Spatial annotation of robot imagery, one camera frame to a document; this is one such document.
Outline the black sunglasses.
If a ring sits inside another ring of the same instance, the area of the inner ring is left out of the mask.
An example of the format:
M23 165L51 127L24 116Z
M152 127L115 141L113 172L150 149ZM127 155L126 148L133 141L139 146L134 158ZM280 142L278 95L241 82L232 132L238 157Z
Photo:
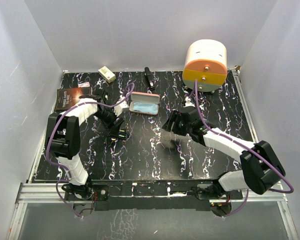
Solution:
M111 129L105 138L107 146L114 146L118 141L126 141L130 134L126 129Z

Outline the light blue cleaning cloth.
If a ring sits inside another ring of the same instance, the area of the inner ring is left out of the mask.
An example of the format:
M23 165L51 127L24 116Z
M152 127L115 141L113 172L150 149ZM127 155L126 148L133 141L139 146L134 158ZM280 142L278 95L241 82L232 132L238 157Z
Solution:
M143 103L135 102L132 110L135 112L147 113L147 114L156 114L158 112L159 106L153 103Z

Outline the pink glasses case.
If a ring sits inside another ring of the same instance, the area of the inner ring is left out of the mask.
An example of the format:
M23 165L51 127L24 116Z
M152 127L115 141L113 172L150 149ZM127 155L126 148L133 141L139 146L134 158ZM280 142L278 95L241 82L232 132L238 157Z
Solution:
M156 116L159 112L158 94L133 91L130 100L129 111L132 113Z

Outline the round drawer cabinet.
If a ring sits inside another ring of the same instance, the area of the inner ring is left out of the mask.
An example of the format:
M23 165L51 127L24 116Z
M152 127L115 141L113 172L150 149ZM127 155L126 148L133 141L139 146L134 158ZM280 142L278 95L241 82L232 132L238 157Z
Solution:
M189 89L197 82L199 92L214 92L226 81L228 75L227 49L213 39L193 42L186 53L182 80Z

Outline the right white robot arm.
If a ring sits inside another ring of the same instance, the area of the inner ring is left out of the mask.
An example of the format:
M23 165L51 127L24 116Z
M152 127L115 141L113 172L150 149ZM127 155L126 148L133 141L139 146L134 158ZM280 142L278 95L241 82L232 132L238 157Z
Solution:
M214 180L213 194L220 199L237 190L251 190L262 195L286 176L268 142L242 140L211 124L203 123L198 110L193 106L187 106L182 111L173 110L162 129L180 136L189 135L194 142L240 162L241 170L228 171Z

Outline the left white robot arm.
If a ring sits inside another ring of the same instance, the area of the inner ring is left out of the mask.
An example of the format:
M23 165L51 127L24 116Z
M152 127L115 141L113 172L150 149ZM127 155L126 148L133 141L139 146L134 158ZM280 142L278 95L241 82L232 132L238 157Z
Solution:
M118 140L126 140L128 133L121 128L124 120L120 117L127 108L127 99L120 96L117 103L107 105L108 94L101 90L97 95L79 96L74 106L62 113L52 113L47 122L45 137L46 155L56 158L55 165L63 168L68 182L62 189L77 198L87 200L93 195L93 187L88 172L81 161L80 126L91 116L97 117L107 130L105 142L109 145Z

